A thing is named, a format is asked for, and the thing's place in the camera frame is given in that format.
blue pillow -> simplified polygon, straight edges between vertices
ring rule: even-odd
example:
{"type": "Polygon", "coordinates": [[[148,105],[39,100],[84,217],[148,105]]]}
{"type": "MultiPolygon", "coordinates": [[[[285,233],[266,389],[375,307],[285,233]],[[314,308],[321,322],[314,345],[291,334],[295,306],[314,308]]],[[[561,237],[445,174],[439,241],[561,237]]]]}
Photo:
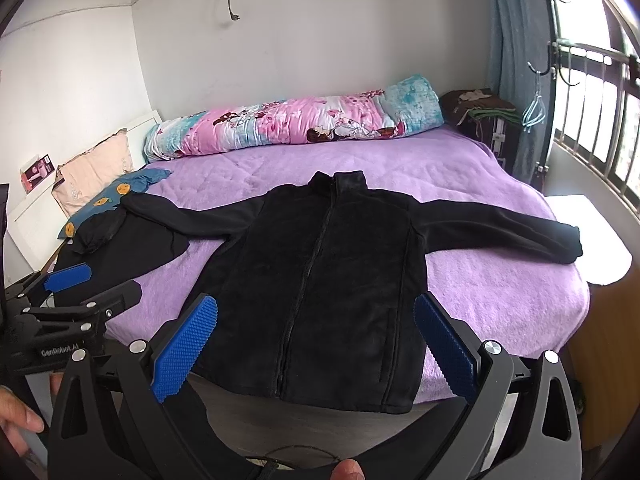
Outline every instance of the blue pillow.
{"type": "Polygon", "coordinates": [[[94,196],[87,204],[82,206],[60,230],[58,238],[72,237],[80,227],[80,224],[87,218],[114,209],[120,199],[129,191],[144,193],[151,184],[160,182],[171,175],[169,170],[156,170],[155,168],[142,168],[132,173],[119,176],[111,182],[100,193],[94,196]]]}
{"type": "Polygon", "coordinates": [[[396,123],[404,123],[402,137],[444,124],[438,95],[420,74],[385,88],[380,105],[396,123]]]}

green towel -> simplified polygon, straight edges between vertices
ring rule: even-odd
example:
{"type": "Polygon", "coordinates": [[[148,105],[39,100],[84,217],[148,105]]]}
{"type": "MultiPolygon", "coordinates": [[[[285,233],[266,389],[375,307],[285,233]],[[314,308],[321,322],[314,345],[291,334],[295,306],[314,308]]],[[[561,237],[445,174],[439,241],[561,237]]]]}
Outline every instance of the green towel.
{"type": "Polygon", "coordinates": [[[487,117],[500,117],[510,123],[520,124],[521,118],[516,110],[508,108],[474,108],[467,112],[468,116],[476,121],[481,121],[487,117]]]}

orange pumpkin print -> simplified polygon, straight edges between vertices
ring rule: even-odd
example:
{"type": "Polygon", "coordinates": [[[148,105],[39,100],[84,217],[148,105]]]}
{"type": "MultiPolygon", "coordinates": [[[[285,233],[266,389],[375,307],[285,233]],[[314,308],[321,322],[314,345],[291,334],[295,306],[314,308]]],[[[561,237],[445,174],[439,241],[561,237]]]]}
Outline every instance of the orange pumpkin print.
{"type": "Polygon", "coordinates": [[[131,190],[131,186],[130,186],[130,184],[120,184],[120,185],[116,188],[116,191],[117,191],[118,193],[120,193],[121,195],[126,195],[130,190],[131,190]]]}

pink pillow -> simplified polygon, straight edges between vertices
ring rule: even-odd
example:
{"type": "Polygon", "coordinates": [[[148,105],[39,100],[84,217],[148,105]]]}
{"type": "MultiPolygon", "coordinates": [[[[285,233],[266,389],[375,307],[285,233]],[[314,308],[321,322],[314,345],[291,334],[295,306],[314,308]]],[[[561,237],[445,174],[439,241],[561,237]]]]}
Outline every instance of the pink pillow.
{"type": "Polygon", "coordinates": [[[59,166],[51,193],[70,217],[116,178],[131,171],[133,162],[123,129],[59,166]]]}

blue curtain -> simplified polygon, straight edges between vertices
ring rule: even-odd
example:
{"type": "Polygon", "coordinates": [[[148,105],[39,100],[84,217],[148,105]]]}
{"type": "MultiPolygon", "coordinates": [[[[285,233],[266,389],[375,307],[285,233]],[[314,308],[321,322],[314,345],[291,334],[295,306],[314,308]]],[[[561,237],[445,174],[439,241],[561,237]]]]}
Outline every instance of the blue curtain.
{"type": "MultiPolygon", "coordinates": [[[[515,105],[519,113],[527,108],[535,92],[535,76],[527,61],[543,72],[547,66],[547,45],[551,41],[546,0],[491,0],[491,47],[487,86],[515,105]]],[[[547,107],[551,76],[541,78],[543,102],[547,107]]],[[[542,154],[546,121],[520,136],[513,176],[530,182],[542,154]]]]}

